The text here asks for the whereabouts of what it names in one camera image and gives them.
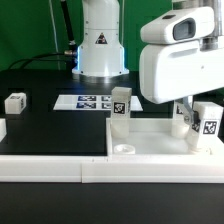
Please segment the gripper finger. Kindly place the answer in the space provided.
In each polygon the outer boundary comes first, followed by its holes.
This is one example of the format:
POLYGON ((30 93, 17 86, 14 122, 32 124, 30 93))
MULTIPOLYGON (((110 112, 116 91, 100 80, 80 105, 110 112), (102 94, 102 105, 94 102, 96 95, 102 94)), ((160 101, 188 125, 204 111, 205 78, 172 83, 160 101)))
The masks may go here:
POLYGON ((199 113, 193 109, 193 97, 187 96, 180 100, 180 109, 184 116, 184 122, 188 125, 200 122, 199 113))

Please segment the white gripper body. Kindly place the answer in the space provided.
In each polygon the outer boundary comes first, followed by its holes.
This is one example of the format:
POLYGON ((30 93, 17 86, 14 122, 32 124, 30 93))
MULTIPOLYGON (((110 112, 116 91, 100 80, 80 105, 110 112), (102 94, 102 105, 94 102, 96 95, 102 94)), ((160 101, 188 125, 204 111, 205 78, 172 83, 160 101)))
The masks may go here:
POLYGON ((224 48, 201 51, 198 41, 147 45, 140 55, 141 94, 161 104, 224 87, 224 48))

